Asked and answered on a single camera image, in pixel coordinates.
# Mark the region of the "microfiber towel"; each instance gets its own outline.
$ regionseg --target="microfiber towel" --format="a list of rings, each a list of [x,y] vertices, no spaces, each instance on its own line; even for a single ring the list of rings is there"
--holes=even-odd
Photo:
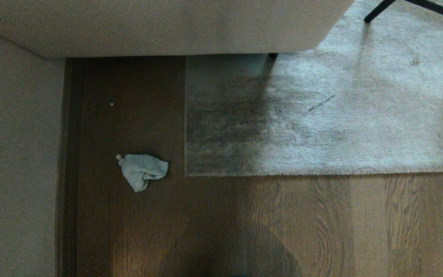
[[[123,175],[135,192],[144,191],[150,180],[162,179],[167,175],[168,162],[150,155],[117,155]]]

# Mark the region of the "dark baseboard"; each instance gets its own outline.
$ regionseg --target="dark baseboard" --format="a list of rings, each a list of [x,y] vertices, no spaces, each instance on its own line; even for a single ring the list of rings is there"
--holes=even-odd
[[[56,276],[76,276],[76,214],[86,58],[67,58],[56,201]]]

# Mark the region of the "area rug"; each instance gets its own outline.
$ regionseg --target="area rug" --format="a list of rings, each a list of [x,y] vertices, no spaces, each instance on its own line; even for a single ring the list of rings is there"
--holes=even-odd
[[[186,175],[443,172],[443,16],[397,1],[364,23],[378,3],[316,49],[188,57]]]

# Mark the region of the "white sofa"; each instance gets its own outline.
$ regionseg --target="white sofa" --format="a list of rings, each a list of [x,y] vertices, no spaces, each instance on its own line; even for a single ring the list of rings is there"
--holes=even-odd
[[[46,57],[317,46],[353,0],[0,0],[0,35]]]

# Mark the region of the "white wall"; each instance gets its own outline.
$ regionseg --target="white wall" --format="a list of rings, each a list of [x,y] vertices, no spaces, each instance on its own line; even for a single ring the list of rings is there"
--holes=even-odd
[[[0,277],[55,274],[64,63],[0,37]]]

